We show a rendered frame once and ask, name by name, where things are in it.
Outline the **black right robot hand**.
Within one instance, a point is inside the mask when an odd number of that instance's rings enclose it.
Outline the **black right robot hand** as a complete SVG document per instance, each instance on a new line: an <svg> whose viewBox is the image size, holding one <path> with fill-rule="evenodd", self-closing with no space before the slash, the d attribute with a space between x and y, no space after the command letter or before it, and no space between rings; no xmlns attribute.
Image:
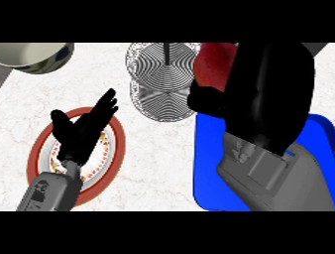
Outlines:
<svg viewBox="0 0 335 254"><path fill-rule="evenodd" d="M227 132L281 155L308 116L314 58L299 43L231 43L237 54L225 91L200 86L196 77L187 104L225 120Z"/></svg>

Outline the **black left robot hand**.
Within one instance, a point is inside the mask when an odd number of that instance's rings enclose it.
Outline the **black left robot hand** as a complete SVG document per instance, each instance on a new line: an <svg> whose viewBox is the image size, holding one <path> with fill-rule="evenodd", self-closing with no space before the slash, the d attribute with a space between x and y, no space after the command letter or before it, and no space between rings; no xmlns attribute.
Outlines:
<svg viewBox="0 0 335 254"><path fill-rule="evenodd" d="M53 135L61 144L57 159L73 161L82 166L94 149L100 132L117 110L115 90L110 88L97 101L89 113L76 122L67 114L55 109L51 111Z"/></svg>

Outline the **blue plastic tray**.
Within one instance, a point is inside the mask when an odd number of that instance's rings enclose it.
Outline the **blue plastic tray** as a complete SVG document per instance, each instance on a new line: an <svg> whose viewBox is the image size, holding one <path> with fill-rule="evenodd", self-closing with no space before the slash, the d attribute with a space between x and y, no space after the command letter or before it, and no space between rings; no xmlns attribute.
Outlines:
<svg viewBox="0 0 335 254"><path fill-rule="evenodd" d="M249 211L216 173L216 165L222 159L224 131L222 119L205 114L196 115L193 196L205 210ZM335 203L335 125L324 116L308 115L296 143L318 162Z"/></svg>

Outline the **red rimmed patterned plate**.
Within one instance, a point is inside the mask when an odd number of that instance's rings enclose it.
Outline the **red rimmed patterned plate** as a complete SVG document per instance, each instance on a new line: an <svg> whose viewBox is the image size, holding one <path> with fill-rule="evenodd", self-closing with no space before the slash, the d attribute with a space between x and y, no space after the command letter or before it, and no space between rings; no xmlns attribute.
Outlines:
<svg viewBox="0 0 335 254"><path fill-rule="evenodd" d="M35 141L26 167L27 182L41 172L61 171L57 160L60 143L53 136L53 125L48 125ZM76 205L91 201L104 191L115 179L125 154L125 135L120 123L115 117L101 131L86 164L82 167L84 186Z"/></svg>

